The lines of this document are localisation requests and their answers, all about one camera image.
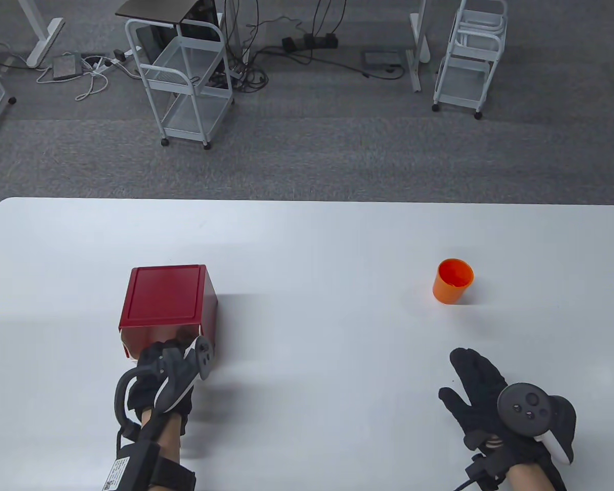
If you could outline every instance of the gray carpet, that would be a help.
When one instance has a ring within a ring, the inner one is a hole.
[[[67,25],[52,54],[125,48],[122,0],[38,0]],[[316,0],[260,0],[261,18],[304,19]],[[433,60],[421,94],[408,77],[369,80],[340,68],[260,58],[270,84],[237,96],[213,149],[162,148],[141,82],[110,74],[106,92],[74,98],[88,80],[40,86],[9,70],[19,103],[0,124],[0,200],[8,196],[325,199],[614,204],[614,1],[511,2],[506,55],[485,119],[430,110],[434,72],[456,0],[431,0]],[[341,12],[333,7],[323,30]],[[417,2],[349,0],[337,51],[359,65],[363,46],[411,42]],[[255,18],[242,0],[242,27]],[[297,33],[267,24],[257,45]],[[0,40],[26,52],[33,33],[16,0],[0,0]]]

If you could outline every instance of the power strip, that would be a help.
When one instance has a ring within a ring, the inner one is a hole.
[[[313,34],[305,34],[302,39],[294,40],[292,37],[282,39],[282,48],[287,53],[318,49],[337,49],[339,40],[334,33],[326,34],[325,37],[315,37]]]
[[[137,46],[137,54],[143,54],[142,48],[140,46]],[[132,56],[132,50],[127,50],[125,52],[120,50],[114,50],[114,58],[104,60],[101,66],[99,66],[99,68],[96,70],[96,73],[104,73],[107,70],[110,70],[113,65],[117,65],[118,63],[123,65],[127,63],[129,59],[132,58]]]

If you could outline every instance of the box lid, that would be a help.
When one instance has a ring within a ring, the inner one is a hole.
[[[200,323],[203,265],[134,268],[120,327]]]

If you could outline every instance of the orange cup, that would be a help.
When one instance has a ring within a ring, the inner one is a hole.
[[[463,260],[446,259],[438,265],[432,293],[442,304],[456,304],[474,279],[473,269]]]

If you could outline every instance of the label sticker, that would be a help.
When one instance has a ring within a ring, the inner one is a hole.
[[[106,478],[103,491],[116,491],[118,489],[118,485],[120,484],[120,480],[125,473],[125,468],[127,467],[128,462],[129,457],[118,459],[114,462],[114,465],[111,466],[109,477]]]

